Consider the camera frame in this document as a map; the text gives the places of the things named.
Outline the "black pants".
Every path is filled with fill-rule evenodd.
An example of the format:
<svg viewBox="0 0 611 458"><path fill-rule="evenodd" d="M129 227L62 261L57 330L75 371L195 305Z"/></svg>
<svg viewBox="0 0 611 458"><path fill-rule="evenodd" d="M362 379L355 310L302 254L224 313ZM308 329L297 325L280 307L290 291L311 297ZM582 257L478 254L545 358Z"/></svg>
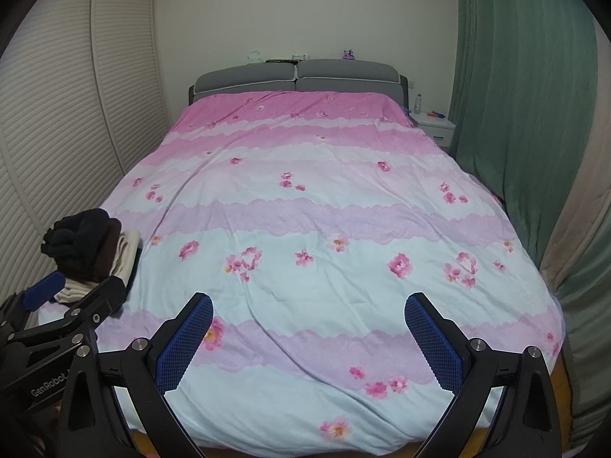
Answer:
<svg viewBox="0 0 611 458"><path fill-rule="evenodd" d="M111 217L94 208L63 217L48 229L40 251L55 261L65 277L93 281L93 267Z"/></svg>

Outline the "cream folded garment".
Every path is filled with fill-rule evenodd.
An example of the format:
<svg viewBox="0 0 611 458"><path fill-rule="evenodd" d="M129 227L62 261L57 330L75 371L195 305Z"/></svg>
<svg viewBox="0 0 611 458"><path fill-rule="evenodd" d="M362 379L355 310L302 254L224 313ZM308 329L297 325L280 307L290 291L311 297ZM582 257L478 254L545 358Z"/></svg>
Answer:
<svg viewBox="0 0 611 458"><path fill-rule="evenodd" d="M124 285L128 285L131 273L137 267L137 253L140 244L141 233L136 229L126 229L119 236L110 275L120 278ZM63 289L55 294L54 300L60 304L77 303L101 282L101 280L84 281L66 276Z"/></svg>

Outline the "white louvered wardrobe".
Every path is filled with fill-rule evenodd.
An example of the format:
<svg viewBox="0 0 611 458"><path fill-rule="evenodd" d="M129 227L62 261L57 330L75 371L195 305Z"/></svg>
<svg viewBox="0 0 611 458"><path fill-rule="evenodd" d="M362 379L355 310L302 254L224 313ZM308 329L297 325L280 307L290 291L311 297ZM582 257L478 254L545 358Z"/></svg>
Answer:
<svg viewBox="0 0 611 458"><path fill-rule="evenodd" d="M63 216L101 204L169 127L154 0L37 0L1 57L1 292L53 262Z"/></svg>

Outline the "pink floral bed cover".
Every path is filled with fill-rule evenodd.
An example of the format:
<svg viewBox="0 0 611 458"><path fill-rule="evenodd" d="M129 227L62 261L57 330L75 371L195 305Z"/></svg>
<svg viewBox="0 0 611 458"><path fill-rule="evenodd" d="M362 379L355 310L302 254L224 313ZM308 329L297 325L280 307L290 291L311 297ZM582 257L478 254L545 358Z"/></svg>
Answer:
<svg viewBox="0 0 611 458"><path fill-rule="evenodd" d="M105 201L141 234L104 352L196 292L214 317L170 406L200 445L385 455L451 401L404 321L427 295L468 337L553 365L563 315L509 217L390 98L251 92L185 109Z"/></svg>

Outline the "beige curtain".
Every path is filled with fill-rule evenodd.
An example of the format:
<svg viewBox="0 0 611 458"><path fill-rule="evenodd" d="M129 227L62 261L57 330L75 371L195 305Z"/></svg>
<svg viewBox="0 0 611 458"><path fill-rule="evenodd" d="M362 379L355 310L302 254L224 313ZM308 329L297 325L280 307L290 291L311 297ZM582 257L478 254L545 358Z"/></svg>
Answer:
<svg viewBox="0 0 611 458"><path fill-rule="evenodd" d="M609 207L609 184L574 185L541 260L541 277L551 292L558 289L592 242Z"/></svg>

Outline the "white nightstand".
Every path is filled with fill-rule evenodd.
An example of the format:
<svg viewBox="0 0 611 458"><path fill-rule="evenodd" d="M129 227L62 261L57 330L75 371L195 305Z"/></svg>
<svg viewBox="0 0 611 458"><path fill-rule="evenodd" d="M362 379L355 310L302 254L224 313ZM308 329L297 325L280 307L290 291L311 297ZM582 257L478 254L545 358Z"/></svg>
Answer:
<svg viewBox="0 0 611 458"><path fill-rule="evenodd" d="M414 123L441 149L448 151L456 126L448 118L431 117L426 113L410 114Z"/></svg>

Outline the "clear plastic bottle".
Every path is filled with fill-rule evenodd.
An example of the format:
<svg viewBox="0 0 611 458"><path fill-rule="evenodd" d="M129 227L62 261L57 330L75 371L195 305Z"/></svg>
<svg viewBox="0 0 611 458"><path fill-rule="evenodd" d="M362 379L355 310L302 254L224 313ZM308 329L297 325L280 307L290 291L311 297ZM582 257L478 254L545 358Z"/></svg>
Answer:
<svg viewBox="0 0 611 458"><path fill-rule="evenodd" d="M415 115L419 115L422 112L422 95L421 94L418 94L415 97L413 112L415 113Z"/></svg>

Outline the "grey padded headboard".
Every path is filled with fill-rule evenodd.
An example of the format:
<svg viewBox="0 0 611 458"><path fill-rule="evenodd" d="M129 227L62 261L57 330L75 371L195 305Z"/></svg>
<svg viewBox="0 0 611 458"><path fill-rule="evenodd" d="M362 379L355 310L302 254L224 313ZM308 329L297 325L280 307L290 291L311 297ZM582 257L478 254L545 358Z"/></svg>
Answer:
<svg viewBox="0 0 611 458"><path fill-rule="evenodd" d="M214 95L250 91L379 93L409 105L407 77L372 61L307 59L240 65L204 73L189 87L189 103Z"/></svg>

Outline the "green curtain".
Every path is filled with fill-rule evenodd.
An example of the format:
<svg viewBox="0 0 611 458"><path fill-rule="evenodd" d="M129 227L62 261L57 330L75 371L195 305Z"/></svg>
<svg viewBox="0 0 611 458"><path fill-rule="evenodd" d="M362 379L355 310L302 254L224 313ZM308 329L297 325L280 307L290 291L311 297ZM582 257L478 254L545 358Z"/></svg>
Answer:
<svg viewBox="0 0 611 458"><path fill-rule="evenodd" d="M610 185L610 27L585 0L458 4L451 152L500 198L540 271L574 185ZM610 207L551 293L579 447L610 414Z"/></svg>

